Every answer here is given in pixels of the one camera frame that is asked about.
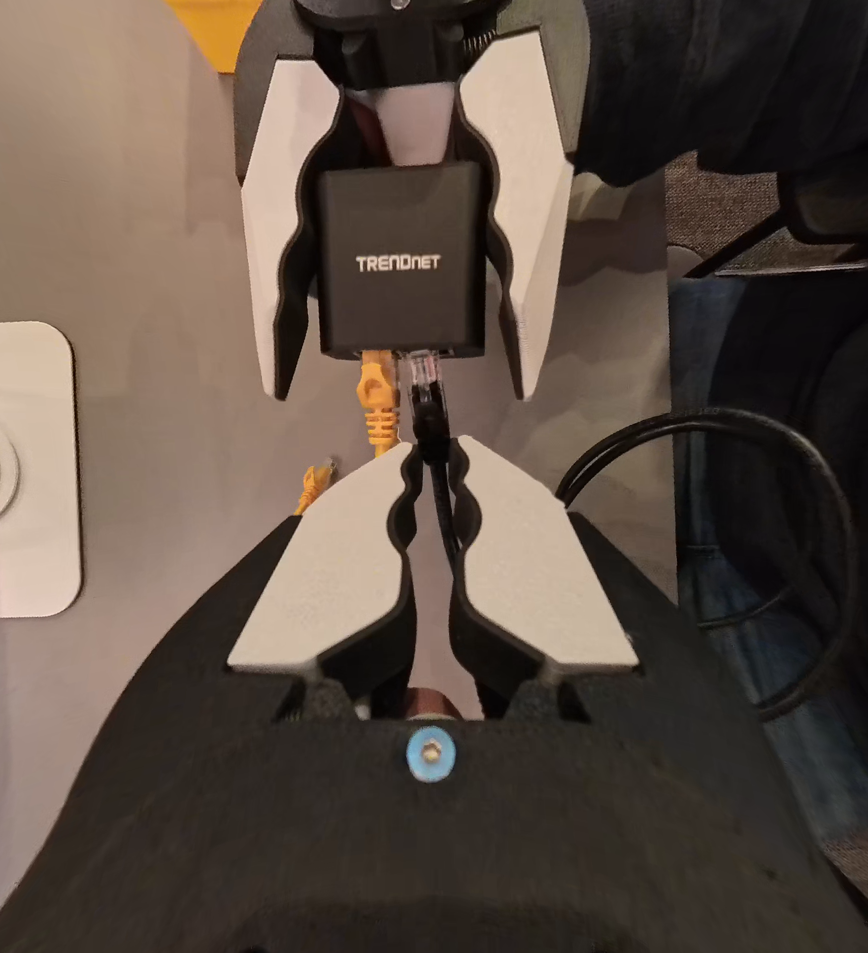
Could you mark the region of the person's left hand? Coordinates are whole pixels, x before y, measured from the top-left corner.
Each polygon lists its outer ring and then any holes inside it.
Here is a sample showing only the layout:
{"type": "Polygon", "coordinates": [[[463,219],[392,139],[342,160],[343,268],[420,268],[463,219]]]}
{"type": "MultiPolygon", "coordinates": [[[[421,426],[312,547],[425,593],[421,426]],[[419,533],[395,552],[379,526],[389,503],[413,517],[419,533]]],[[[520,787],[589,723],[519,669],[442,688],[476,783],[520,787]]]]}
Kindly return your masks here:
{"type": "Polygon", "coordinates": [[[463,721],[464,716],[451,699],[428,687],[410,686],[404,696],[405,721],[463,721]]]}

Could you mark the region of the black network switch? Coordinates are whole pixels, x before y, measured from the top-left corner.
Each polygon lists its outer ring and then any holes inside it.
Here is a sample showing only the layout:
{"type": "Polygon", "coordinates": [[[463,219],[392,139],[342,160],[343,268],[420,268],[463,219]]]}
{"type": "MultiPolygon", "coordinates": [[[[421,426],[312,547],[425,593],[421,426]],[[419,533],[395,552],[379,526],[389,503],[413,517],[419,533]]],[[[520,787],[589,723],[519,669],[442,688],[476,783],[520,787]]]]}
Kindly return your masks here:
{"type": "Polygon", "coordinates": [[[486,200],[475,162],[321,177],[321,352],[485,349],[486,200]]]}

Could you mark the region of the white document stand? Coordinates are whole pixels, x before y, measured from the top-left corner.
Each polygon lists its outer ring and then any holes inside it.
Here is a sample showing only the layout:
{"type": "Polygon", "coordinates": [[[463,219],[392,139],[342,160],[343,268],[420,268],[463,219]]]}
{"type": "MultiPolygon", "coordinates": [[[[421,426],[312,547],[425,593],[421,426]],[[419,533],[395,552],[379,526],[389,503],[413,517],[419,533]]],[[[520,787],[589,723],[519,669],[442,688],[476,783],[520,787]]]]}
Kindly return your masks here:
{"type": "Polygon", "coordinates": [[[82,582],[70,341],[47,323],[0,323],[0,619],[59,614],[82,582]]]}

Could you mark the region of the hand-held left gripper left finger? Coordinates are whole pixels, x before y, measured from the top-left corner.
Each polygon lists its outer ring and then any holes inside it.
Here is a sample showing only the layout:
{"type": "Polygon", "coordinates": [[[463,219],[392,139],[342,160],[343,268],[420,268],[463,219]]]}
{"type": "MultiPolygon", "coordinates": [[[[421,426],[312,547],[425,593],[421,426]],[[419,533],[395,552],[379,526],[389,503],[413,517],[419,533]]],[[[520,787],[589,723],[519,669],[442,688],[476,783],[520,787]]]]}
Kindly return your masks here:
{"type": "Polygon", "coordinates": [[[227,658],[246,675],[338,682],[371,717],[399,718],[416,654],[408,548],[416,536],[417,447],[401,443],[295,519],[227,658]]]}

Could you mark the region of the black office chair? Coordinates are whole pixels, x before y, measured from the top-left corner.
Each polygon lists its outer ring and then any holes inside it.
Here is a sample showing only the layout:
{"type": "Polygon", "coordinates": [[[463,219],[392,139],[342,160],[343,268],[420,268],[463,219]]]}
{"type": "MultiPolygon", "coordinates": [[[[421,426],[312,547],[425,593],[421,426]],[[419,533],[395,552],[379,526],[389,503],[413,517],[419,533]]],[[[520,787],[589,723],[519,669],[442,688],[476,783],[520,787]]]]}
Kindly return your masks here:
{"type": "Polygon", "coordinates": [[[688,278],[868,267],[868,162],[730,179],[666,179],[669,251],[688,278]]]}

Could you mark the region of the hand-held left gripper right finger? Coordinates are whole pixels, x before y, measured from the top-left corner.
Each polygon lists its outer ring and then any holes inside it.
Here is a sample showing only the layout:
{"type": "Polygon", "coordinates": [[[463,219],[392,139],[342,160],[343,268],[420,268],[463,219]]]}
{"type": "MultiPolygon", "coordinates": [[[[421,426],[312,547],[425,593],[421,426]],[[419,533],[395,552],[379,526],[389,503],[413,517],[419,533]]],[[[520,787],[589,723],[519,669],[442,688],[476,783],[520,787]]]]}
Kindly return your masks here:
{"type": "Polygon", "coordinates": [[[469,435],[451,440],[458,553],[450,647],[484,719],[501,719],[528,682],[558,689],[639,672],[640,658],[565,504],[469,435]]]}

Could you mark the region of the yellow plastic bin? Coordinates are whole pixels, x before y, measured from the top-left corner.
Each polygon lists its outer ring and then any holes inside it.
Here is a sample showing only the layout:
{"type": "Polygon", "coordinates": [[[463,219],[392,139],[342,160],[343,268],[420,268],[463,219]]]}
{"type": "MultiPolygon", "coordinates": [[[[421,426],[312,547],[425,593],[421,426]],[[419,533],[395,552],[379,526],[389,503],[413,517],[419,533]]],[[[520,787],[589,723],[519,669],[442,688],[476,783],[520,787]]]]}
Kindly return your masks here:
{"type": "Polygon", "coordinates": [[[232,75],[261,1],[166,1],[200,52],[221,75],[232,75]]]}

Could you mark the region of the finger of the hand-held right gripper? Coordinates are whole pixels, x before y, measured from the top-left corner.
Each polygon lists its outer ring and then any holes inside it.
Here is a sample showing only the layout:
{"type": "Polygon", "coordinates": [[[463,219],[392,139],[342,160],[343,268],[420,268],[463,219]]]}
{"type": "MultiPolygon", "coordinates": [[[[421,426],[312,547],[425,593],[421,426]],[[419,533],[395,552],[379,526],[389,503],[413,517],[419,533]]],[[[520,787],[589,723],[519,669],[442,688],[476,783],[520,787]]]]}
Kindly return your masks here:
{"type": "Polygon", "coordinates": [[[551,335],[573,178],[539,31],[495,40],[461,79],[459,110],[489,167],[488,257],[514,391],[528,401],[551,335]]]}
{"type": "Polygon", "coordinates": [[[310,200],[340,92],[313,60],[275,63],[242,182],[252,314],[264,392],[287,399],[308,330],[317,270],[310,200]]]}

